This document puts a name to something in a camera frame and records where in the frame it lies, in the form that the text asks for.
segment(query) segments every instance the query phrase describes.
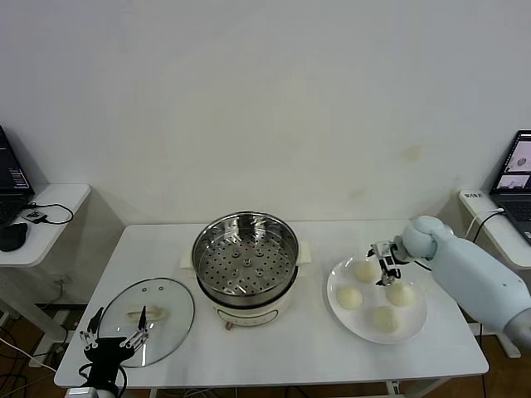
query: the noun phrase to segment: laptop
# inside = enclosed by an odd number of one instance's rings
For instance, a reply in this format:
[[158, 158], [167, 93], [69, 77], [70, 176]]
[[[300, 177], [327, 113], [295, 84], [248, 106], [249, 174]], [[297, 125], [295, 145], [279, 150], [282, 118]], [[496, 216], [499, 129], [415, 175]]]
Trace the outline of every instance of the laptop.
[[11, 224], [34, 193], [0, 126], [0, 226]]
[[490, 197], [531, 245], [531, 130], [516, 134]]

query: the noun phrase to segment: wooden floor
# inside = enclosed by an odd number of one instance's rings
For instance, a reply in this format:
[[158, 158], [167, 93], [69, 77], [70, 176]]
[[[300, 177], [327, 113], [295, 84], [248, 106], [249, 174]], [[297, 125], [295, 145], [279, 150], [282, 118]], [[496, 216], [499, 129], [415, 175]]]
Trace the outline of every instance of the wooden floor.
[[[69, 325], [72, 327], [74, 322], [79, 319], [81, 312], [72, 313], [69, 318]], [[13, 335], [17, 345], [23, 350], [29, 352], [41, 337], [41, 332], [35, 328], [26, 319], [19, 319], [16, 322], [10, 322], [5, 328]], [[12, 342], [11, 338], [4, 332], [0, 335], [5, 340]], [[490, 371], [485, 376], [486, 396], [489, 398], [531, 398], [531, 354], [525, 353], [520, 359], [508, 359], [495, 337], [484, 337], [483, 346], [485, 355], [490, 364]], [[0, 355], [15, 356], [15, 351], [0, 342]], [[44, 377], [41, 381], [27, 388], [26, 395], [24, 390], [15, 391], [12, 398], [60, 398], [66, 391], [57, 387], [53, 383], [51, 371], [43, 368], [30, 368], [24, 359], [8, 359], [0, 357], [0, 398], [9, 394], [13, 389], [14, 377], [6, 377], [7, 374], [23, 374], [27, 382], [36, 381]], [[25, 381], [19, 378], [16, 381], [17, 386], [22, 386]], [[407, 382], [401, 384], [401, 391], [407, 388]], [[171, 398], [172, 396], [183, 397], [183, 390], [165, 390], [158, 392], [158, 398]], [[234, 398], [236, 396], [234, 388], [214, 389], [206, 391], [205, 395], [194, 395], [197, 398]], [[301, 386], [301, 387], [256, 387], [256, 388], [238, 388], [238, 398], [318, 398], [332, 396], [371, 396], [384, 395], [387, 390], [383, 383], [341, 385], [341, 386]], [[128, 396], [147, 398], [149, 391], [128, 391]], [[427, 398], [482, 398], [483, 390], [481, 387], [481, 377], [462, 377], [452, 379], [445, 385], [439, 387]]]

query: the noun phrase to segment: cable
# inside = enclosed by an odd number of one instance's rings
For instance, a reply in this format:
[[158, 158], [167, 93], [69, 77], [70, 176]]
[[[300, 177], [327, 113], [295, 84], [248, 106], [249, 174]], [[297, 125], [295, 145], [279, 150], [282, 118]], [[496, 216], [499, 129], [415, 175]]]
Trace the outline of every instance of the cable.
[[74, 212], [72, 210], [70, 210], [68, 207], [63, 206], [63, 205], [61, 205], [59, 203], [51, 203], [49, 205], [37, 205], [33, 201], [33, 202], [23, 206], [22, 209], [37, 209], [37, 208], [41, 208], [41, 207], [60, 207], [61, 209], [65, 209], [66, 211], [68, 211], [70, 213], [70, 219], [64, 220], [64, 221], [60, 221], [60, 222], [54, 222], [54, 221], [48, 221], [47, 220], [47, 215], [44, 215], [44, 216], [42, 216], [42, 218], [35, 218], [33, 220], [30, 220], [34, 224], [40, 224], [40, 223], [43, 222], [45, 224], [53, 224], [55, 226], [60, 226], [62, 224], [68, 224], [70, 221], [74, 220]]
[[53, 367], [48, 366], [48, 365], [45, 365], [45, 364], [42, 363], [42, 362], [39, 362], [37, 359], [35, 359], [34, 357], [32, 357], [30, 354], [28, 354], [28, 353], [25, 352], [24, 350], [21, 350], [20, 348], [13, 346], [11, 343], [6, 342], [6, 341], [5, 341], [3, 338], [1, 338], [1, 337], [0, 337], [0, 342], [3, 342], [4, 344], [7, 344], [9, 347], [14, 348], [15, 350], [21, 352], [21, 353], [24, 354], [26, 357], [32, 359], [33, 361], [35, 361], [35, 362], [38, 363], [39, 365], [41, 365], [41, 366], [43, 366], [43, 367], [46, 367], [46, 368], [50, 369], [50, 370], [53, 371], [54, 373], [57, 373], [57, 371], [56, 371]]
[[188, 392], [193, 391], [193, 390], [190, 390], [184, 393], [184, 398], [189, 398], [190, 396], [196, 396], [197, 394], [202, 394], [204, 396], [204, 393], [210, 390], [211, 388], [205, 388], [203, 390], [194, 391], [192, 394], [188, 394]]
[[[63, 329], [65, 329], [65, 338], [63, 338], [63, 342], [61, 343], [61, 345], [59, 346], [59, 348], [65, 348], [65, 344], [66, 344], [66, 340], [68, 339], [68, 330], [66, 330], [66, 328], [63, 326]], [[37, 357], [42, 357], [42, 356], [48, 356], [50, 354], [57, 354], [59, 348], [56, 348], [55, 350], [50, 350], [48, 352], [43, 352], [41, 354], [35, 354], [33, 355], [34, 358], [37, 358]]]
[[35, 383], [38, 383], [39, 381], [41, 381], [43, 379], [46, 379], [47, 377], [50, 377], [50, 376], [53, 376], [53, 373], [48, 373], [47, 375], [45, 375], [43, 377], [39, 377], [38, 379], [36, 379], [34, 381], [31, 381], [31, 382], [27, 383], [24, 386], [20, 386], [20, 387], [16, 388], [15, 390], [11, 390], [11, 392], [8, 392], [7, 394], [4, 394], [3, 396], [0, 396], [0, 398], [6, 398], [7, 396], [10, 396], [13, 392], [17, 392], [17, 391], [21, 390], [22, 388], [28, 388], [29, 386], [31, 386], [31, 385], [33, 385]]
[[[13, 340], [13, 344], [18, 347], [17, 340], [15, 340], [13, 335], [7, 329], [5, 329], [5, 328], [0, 326], [0, 331], [6, 333]], [[7, 358], [7, 359], [14, 359], [15, 361], [17, 361], [17, 360], [21, 359], [21, 357], [18, 356], [18, 352], [16, 352], [16, 353], [17, 353], [17, 355], [15, 357], [10, 357], [9, 355], [4, 355], [4, 354], [0, 354], [0, 357]]]
[[425, 269], [426, 271], [430, 271], [430, 272], [431, 272], [431, 268], [426, 267], [424, 264], [421, 264], [421, 263], [419, 263], [418, 261], [415, 261], [415, 264], [421, 266], [421, 267], [422, 267], [423, 269]]
[[[483, 323], [480, 323], [480, 349], [483, 351]], [[487, 387], [485, 386], [485, 375], [481, 375], [481, 385], [483, 386], [483, 398], [487, 398]]]
[[24, 386], [27, 384], [27, 377], [25, 377], [24, 375], [13, 375], [11, 373], [6, 373], [5, 375], [0, 375], [0, 377], [6, 377], [6, 378], [9, 378], [9, 377], [15, 377], [15, 381], [13, 382], [13, 387], [17, 384], [17, 381], [18, 379], [23, 379], [24, 380]]
[[46, 303], [44, 304], [43, 307], [39, 307], [40, 309], [46, 309], [49, 305], [53, 304], [53, 303], [56, 303], [57, 301], [61, 300], [63, 298], [63, 294], [65, 293], [65, 281], [63, 279], [60, 279], [56, 282], [54, 282], [55, 284], [59, 284], [59, 295], [57, 297], [55, 297], [52, 301], [50, 301], [49, 303]]
[[497, 213], [495, 213], [495, 214], [491, 214], [490, 216], [488, 216], [487, 218], [485, 218], [485, 219], [483, 220], [483, 222], [481, 222], [480, 226], [478, 227], [478, 230], [477, 230], [476, 233], [475, 233], [475, 236], [474, 236], [474, 239], [472, 240], [472, 243], [475, 243], [475, 241], [478, 239], [478, 236], [480, 235], [481, 228], [483, 228], [483, 226], [485, 225], [485, 223], [486, 223], [488, 220], [490, 220], [492, 217], [494, 217], [494, 216], [498, 216], [498, 215], [500, 215], [500, 214], [505, 214], [505, 210], [503, 210], [503, 211], [499, 211], [499, 212], [497, 212]]
[[122, 374], [122, 377], [124, 378], [124, 385], [122, 386], [122, 390], [118, 394], [118, 398], [122, 398], [122, 395], [125, 393], [125, 389], [127, 388], [127, 374], [125, 374], [125, 370], [121, 365], [118, 365], [118, 369]]
[[309, 398], [308, 394], [306, 394], [302, 388], [300, 388], [299, 386], [287, 386], [284, 390], [284, 398], [288, 398], [288, 391], [290, 390], [290, 388], [293, 387], [293, 388], [296, 388], [297, 390], [299, 390], [300, 394], [302, 394], [304, 396], [304, 398]]
[[[41, 341], [42, 337], [44, 336], [44, 333], [41, 334], [41, 336], [39, 336], [39, 338], [33, 343], [33, 346], [32, 348], [30, 348], [30, 352], [34, 352], [34, 350], [37, 348], [37, 345], [39, 344], [39, 342]], [[29, 358], [24, 358], [22, 357], [22, 359], [25, 359], [23, 362], [22, 362], [22, 365], [20, 366], [19, 370], [18, 370], [18, 375], [19, 376], [22, 376], [22, 369], [24, 369], [24, 367], [27, 365], [28, 361], [29, 361]], [[13, 362], [13, 366], [12, 366], [12, 369], [15, 367], [17, 361], [14, 361]], [[25, 389], [24, 391], [26, 392], [27, 391], [27, 388], [31, 385], [31, 384], [34, 384], [33, 382], [31, 383], [28, 383], [24, 386], [21, 386], [21, 387], [18, 387], [18, 388], [15, 388], [16, 387], [16, 384], [17, 384], [17, 379], [15, 379], [15, 381], [13, 382], [12, 386], [11, 386], [11, 392], [7, 393], [6, 395], [4, 396], [12, 396], [12, 394], [16, 391], [19, 391], [21, 389]]]
[[476, 221], [478, 219], [478, 217], [483, 216], [486, 213], [491, 213], [492, 211], [503, 211], [503, 210], [504, 210], [503, 207], [498, 207], [497, 209], [485, 210], [485, 211], [481, 211], [478, 214], [476, 214], [475, 217], [470, 222], [470, 225], [468, 226], [468, 230], [466, 230], [466, 233], [465, 233], [465, 236], [463, 237], [463, 239], [466, 239], [466, 237], [470, 233], [470, 230], [472, 229], [472, 226], [474, 225], [474, 221]]
[[304, 398], [309, 398], [308, 394], [302, 391], [302, 388], [300, 388], [299, 386], [295, 386], [295, 388], [300, 391], [300, 393], [304, 396]]
[[53, 367], [54, 369], [59, 369], [59, 365], [61, 364], [61, 361], [59, 361], [59, 356], [57, 355], [57, 352], [52, 352], [51, 353], [51, 358], [50, 358], [50, 366]]
[[[9, 337], [13, 340], [13, 343], [15, 344], [15, 346], [18, 346], [17, 341], [15, 340], [13, 335], [10, 332], [8, 332], [6, 329], [4, 329], [4, 328], [2, 328], [2, 330], [9, 335]], [[21, 358], [18, 357], [18, 351], [15, 351], [15, 352], [17, 353], [17, 355], [13, 358], [13, 364], [11, 365], [11, 369], [9, 369], [9, 373], [8, 374], [12, 374], [14, 372], [15, 366], [17, 365], [18, 359], [21, 359]], [[3, 381], [2, 385], [0, 386], [0, 391], [7, 384], [8, 381], [9, 381], [8, 378], [6, 378], [6, 380]]]

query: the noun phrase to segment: white side table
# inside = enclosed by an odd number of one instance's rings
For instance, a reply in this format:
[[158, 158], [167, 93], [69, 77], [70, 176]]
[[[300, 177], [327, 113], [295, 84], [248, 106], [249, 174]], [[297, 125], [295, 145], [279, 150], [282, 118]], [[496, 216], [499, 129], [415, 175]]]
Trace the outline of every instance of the white side table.
[[[60, 203], [71, 209], [74, 214], [90, 192], [90, 187], [86, 184], [37, 185], [34, 189], [36, 193], [32, 201], [37, 204]], [[50, 215], [51, 220], [54, 220], [55, 215], [59, 220], [69, 216], [63, 209], [57, 210], [52, 207], [47, 208], [46, 213]], [[0, 251], [0, 268], [28, 268], [38, 265], [68, 225], [34, 225], [21, 217], [14, 222], [28, 224], [27, 240], [20, 249], [10, 252]], [[61, 324], [65, 321], [68, 312], [59, 311], [54, 319], [48, 317], [2, 273], [0, 273], [0, 300], [45, 333], [35, 353], [48, 352], [54, 342], [63, 342], [67, 337]], [[30, 366], [36, 365], [36, 362], [30, 362]]]

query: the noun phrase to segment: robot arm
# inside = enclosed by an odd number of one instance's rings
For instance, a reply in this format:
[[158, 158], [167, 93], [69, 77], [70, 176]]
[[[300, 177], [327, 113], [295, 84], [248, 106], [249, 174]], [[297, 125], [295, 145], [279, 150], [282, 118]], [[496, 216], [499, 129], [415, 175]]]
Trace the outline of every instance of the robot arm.
[[[121, 398], [127, 384], [126, 374], [121, 362], [130, 359], [149, 337], [146, 326], [146, 307], [142, 308], [137, 330], [127, 337], [97, 337], [103, 307], [90, 320], [86, 332], [81, 331], [80, 337], [84, 344], [84, 353], [90, 363], [82, 366], [80, 376], [86, 378], [86, 383], [81, 387], [70, 388], [65, 398]], [[90, 369], [88, 376], [82, 371]], [[115, 384], [118, 371], [124, 377], [124, 387], [119, 391]]]
[[[373, 245], [379, 260], [385, 243]], [[434, 217], [417, 217], [388, 244], [396, 263], [427, 260], [433, 279], [471, 317], [531, 349], [531, 297], [515, 272], [474, 243], [456, 237]]]

